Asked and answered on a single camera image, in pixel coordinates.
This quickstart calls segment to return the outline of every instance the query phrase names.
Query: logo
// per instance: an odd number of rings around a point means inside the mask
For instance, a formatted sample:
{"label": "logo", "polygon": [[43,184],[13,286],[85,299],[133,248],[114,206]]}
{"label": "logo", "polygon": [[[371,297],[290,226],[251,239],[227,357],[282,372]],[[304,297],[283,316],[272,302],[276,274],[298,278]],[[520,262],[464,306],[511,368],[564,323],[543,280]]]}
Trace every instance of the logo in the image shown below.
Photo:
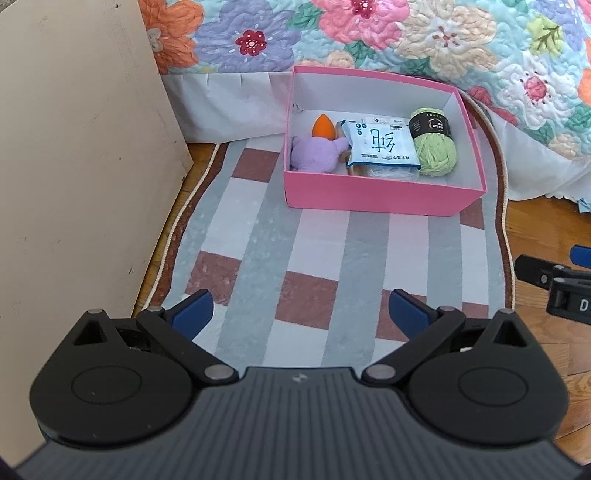
{"label": "logo", "polygon": [[441,130],[443,132],[443,123],[438,118],[430,118],[429,128],[432,128],[433,130]]}
{"label": "logo", "polygon": [[297,375],[294,375],[293,377],[291,377],[291,379],[294,382],[301,384],[301,383],[305,382],[306,380],[308,380],[308,375],[304,375],[303,373],[298,373]]}

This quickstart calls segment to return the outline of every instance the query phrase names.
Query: purple plush toy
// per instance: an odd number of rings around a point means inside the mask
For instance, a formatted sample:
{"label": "purple plush toy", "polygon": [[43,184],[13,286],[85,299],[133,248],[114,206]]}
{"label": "purple plush toy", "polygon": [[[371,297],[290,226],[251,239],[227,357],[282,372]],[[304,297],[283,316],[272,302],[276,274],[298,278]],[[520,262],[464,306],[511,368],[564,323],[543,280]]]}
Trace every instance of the purple plush toy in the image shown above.
{"label": "purple plush toy", "polygon": [[313,173],[330,173],[339,162],[339,155],[349,148],[345,137],[327,140],[324,137],[294,137],[291,168]]}

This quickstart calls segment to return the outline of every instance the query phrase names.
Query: bed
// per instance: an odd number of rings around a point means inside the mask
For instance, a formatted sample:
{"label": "bed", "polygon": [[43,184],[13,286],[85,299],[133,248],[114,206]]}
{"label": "bed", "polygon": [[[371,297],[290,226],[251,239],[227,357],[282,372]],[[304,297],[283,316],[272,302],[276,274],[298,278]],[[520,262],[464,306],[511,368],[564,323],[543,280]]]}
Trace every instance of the bed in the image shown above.
{"label": "bed", "polygon": [[189,142],[282,132],[295,64],[424,76],[457,86],[488,110],[510,198],[591,202],[591,0],[139,5]]}

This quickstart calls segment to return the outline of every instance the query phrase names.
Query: pink box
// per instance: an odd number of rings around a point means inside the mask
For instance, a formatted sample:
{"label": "pink box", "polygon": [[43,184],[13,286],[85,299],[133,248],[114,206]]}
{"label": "pink box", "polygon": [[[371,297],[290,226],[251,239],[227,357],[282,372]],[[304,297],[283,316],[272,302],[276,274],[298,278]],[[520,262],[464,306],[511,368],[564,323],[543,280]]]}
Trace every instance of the pink box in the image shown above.
{"label": "pink box", "polygon": [[[311,135],[316,118],[360,120],[367,115],[409,118],[417,108],[443,110],[457,149],[457,165],[443,177],[400,181],[290,171],[291,139]],[[366,70],[298,66],[291,78],[284,147],[285,200],[290,207],[451,216],[486,192],[478,141],[457,89],[429,80]]]}

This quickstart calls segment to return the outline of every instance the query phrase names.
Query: orange makeup sponge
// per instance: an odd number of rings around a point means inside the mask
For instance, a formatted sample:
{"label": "orange makeup sponge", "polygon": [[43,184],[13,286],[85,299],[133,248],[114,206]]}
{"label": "orange makeup sponge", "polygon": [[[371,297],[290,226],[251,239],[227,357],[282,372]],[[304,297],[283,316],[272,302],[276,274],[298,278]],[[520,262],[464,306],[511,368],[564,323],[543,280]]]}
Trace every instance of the orange makeup sponge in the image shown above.
{"label": "orange makeup sponge", "polygon": [[312,127],[312,137],[323,137],[327,140],[336,138],[335,126],[325,114],[320,115]]}

